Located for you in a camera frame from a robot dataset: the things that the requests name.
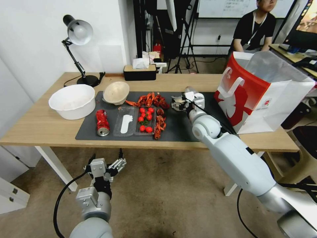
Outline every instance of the black t-shirt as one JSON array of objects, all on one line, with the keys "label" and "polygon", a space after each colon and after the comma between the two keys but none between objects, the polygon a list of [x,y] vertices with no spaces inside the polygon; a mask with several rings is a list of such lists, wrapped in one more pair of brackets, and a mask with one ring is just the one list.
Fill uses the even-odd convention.
[{"label": "black t-shirt", "polygon": [[255,36],[252,38],[250,42],[250,47],[248,50],[253,50],[260,47],[260,41],[263,36],[272,37],[275,29],[276,18],[268,13],[264,23],[258,24],[254,23],[254,29],[252,30],[253,25],[253,11],[244,15],[234,31],[233,39],[241,39],[241,45],[245,45],[248,43],[253,33],[256,32]]}]

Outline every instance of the red crayfish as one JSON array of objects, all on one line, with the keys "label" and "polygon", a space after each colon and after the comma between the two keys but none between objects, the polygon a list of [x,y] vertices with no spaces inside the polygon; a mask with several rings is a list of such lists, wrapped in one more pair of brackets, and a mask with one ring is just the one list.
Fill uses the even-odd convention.
[{"label": "red crayfish", "polygon": [[127,104],[135,107],[141,107],[141,105],[145,105],[146,107],[150,107],[154,100],[155,94],[154,92],[148,93],[147,95],[143,95],[139,98],[138,102],[125,101]]},{"label": "red crayfish", "polygon": [[153,101],[154,105],[157,107],[161,107],[163,109],[169,109],[169,104],[165,101],[165,98],[162,97],[159,93],[158,95],[154,98]]},{"label": "red crayfish", "polygon": [[154,139],[158,140],[161,137],[161,131],[166,128],[166,116],[162,109],[158,109],[156,112],[156,125],[154,128]]}]

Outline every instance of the crushed soda can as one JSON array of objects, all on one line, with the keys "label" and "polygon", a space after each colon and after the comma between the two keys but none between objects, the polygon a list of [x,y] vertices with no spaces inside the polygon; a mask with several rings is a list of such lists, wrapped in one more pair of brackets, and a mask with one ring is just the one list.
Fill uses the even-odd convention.
[{"label": "crushed soda can", "polygon": [[98,110],[96,112],[97,118],[97,134],[99,136],[106,136],[110,133],[110,126],[107,120],[108,116],[105,110]]}]

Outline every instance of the lanyard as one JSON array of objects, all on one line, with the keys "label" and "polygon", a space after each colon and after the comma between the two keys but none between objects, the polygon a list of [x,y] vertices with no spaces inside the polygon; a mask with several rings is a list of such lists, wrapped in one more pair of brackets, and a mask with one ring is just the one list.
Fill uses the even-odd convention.
[{"label": "lanyard", "polygon": [[[260,29],[260,27],[263,25],[263,23],[265,22],[266,20],[266,17],[267,17],[267,14],[264,18],[264,20],[262,21],[261,25],[259,26],[259,28],[257,29],[257,31],[251,36],[249,42],[248,42],[248,45],[251,43],[251,40],[253,39],[253,37],[255,36],[255,34],[258,32],[258,30]],[[254,29],[254,24],[255,24],[255,12],[253,12],[253,24],[252,24],[252,30],[251,32],[253,32],[253,29]]]}]

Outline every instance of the person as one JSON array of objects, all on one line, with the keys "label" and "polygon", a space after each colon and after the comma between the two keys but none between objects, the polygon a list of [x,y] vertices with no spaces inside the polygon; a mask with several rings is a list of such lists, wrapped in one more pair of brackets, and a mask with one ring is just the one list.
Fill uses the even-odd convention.
[{"label": "person", "polygon": [[250,52],[268,51],[276,25],[276,18],[270,13],[277,0],[257,0],[257,9],[244,15],[235,29],[231,51]]}]

